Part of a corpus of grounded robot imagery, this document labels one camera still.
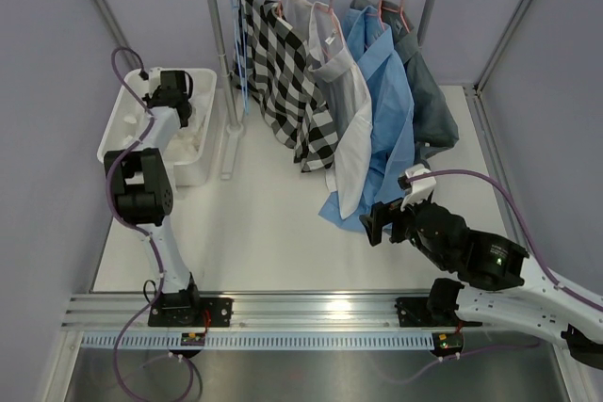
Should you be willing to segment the black white checkered shirt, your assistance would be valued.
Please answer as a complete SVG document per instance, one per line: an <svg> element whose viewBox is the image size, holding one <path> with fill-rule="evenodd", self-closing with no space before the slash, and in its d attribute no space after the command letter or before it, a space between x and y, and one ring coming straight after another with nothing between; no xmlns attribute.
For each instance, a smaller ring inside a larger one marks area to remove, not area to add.
<svg viewBox="0 0 603 402"><path fill-rule="evenodd" d="M302 172L328 169L338 144L334 119L309 72L307 44L276 13L276 2L245 0L249 93ZM232 85L239 89L236 54Z"/></svg>

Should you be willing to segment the blue wire hanger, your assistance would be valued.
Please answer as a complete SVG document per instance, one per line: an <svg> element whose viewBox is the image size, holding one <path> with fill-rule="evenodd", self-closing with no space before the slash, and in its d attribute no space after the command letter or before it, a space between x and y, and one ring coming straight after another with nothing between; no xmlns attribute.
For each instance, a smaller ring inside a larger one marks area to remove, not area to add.
<svg viewBox="0 0 603 402"><path fill-rule="evenodd" d="M236 69L238 86L243 98L244 114L250 113L249 68L248 68L248 27L245 0L229 0L234 25Z"/></svg>

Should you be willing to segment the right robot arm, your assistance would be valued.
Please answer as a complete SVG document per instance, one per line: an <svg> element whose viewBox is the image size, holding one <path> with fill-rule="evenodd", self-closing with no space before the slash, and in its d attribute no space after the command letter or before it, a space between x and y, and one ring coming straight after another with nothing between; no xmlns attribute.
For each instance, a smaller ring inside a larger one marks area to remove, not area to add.
<svg viewBox="0 0 603 402"><path fill-rule="evenodd" d="M586 294L574 299L546 277L520 245L470 229L464 219L431 201L403 207L378 202L360 221L371 246L383 229L393 244L408 242L446 277L422 303L397 302L403 322L438 327L491 324L568 350L577 362L602 366L602 314Z"/></svg>

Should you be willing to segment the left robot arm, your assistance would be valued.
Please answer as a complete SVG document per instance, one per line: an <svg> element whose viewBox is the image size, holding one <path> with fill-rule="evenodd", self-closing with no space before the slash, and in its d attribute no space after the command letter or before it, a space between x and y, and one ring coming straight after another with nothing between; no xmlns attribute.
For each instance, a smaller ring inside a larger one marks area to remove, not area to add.
<svg viewBox="0 0 603 402"><path fill-rule="evenodd" d="M199 327L204 308L171 227L173 190L163 160L171 139L192 115L192 77L159 72L155 90L137 98L145 125L126 148L104 156L106 194L114 218L137 233L156 265L154 295L147 300L151 327Z"/></svg>

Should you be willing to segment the blue shirt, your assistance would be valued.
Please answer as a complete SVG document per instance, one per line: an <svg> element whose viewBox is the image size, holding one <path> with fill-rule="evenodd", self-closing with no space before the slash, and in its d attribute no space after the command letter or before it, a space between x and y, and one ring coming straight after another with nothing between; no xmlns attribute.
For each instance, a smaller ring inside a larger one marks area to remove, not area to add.
<svg viewBox="0 0 603 402"><path fill-rule="evenodd" d="M337 227L361 232L360 216L373 203L398 198L398 178L415 161L414 100L401 58L394 50L392 29L380 22L378 10L368 5L350 8L343 35L371 97L371 156L358 207L342 218L331 194L319 214Z"/></svg>

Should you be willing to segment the dark grey shirt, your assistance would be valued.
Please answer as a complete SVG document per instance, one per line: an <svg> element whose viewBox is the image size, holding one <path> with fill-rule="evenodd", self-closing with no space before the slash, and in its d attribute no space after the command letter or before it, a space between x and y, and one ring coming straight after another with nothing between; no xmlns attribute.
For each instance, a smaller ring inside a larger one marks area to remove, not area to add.
<svg viewBox="0 0 603 402"><path fill-rule="evenodd" d="M368 0L352 0L350 8L362 9L368 5L376 7ZM384 5L395 9L391 2L384 1ZM401 58L414 100L414 164L417 164L453 148L459 133L446 98L421 55L412 24L406 20L410 33L404 29L397 12L383 11L383 22L392 29L394 50Z"/></svg>

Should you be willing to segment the light grey white shirt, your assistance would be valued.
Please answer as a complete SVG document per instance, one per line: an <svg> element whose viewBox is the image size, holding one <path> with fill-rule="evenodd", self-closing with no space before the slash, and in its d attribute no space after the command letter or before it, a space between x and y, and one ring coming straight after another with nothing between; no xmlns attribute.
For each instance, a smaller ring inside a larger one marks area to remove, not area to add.
<svg viewBox="0 0 603 402"><path fill-rule="evenodd" d="M285 17L307 44L313 75L334 119L338 144L325 176L329 198L319 214L340 228L359 227L371 157L372 107L367 83L342 26L321 2L286 0Z"/></svg>

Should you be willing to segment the white plastic basket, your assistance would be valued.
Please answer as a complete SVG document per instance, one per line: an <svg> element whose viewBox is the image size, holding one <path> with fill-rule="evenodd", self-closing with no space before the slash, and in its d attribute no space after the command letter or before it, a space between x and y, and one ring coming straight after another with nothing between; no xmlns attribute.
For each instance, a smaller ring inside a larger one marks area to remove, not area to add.
<svg viewBox="0 0 603 402"><path fill-rule="evenodd" d="M192 78L192 115L188 127L179 130L163 154L164 165L172 185L203 185L211 166L217 136L218 115L213 102L217 75L202 68L185 68ZM108 151L126 148L138 138L148 122L142 107L126 88L121 88L112 108L103 137L97 150L102 162Z"/></svg>

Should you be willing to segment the aluminium mounting rail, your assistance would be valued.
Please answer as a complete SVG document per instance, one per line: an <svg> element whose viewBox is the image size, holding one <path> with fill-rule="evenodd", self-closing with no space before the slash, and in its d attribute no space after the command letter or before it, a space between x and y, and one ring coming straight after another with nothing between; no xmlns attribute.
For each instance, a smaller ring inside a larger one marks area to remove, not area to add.
<svg viewBox="0 0 603 402"><path fill-rule="evenodd" d="M561 317L532 309L516 300L498 301L477 293L455 320L438 321L420 293L211 293L200 314L189 319L155 321L157 311L141 294L74 295L60 323L79 331L198 331L217 332L469 332L478 328L508 330L557 338L568 327Z"/></svg>

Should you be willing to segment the right aluminium frame post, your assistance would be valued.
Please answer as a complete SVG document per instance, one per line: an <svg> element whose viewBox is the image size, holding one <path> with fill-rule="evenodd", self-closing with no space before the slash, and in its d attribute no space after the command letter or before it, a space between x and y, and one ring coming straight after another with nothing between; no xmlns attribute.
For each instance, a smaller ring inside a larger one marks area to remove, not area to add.
<svg viewBox="0 0 603 402"><path fill-rule="evenodd" d="M484 68L481 70L480 75L473 86L473 89L478 95L483 93L486 85L494 74L497 65L511 44L513 36L524 22L534 1L535 0L519 0L515 6L509 21L506 23L502 34L497 40L494 50L488 57Z"/></svg>

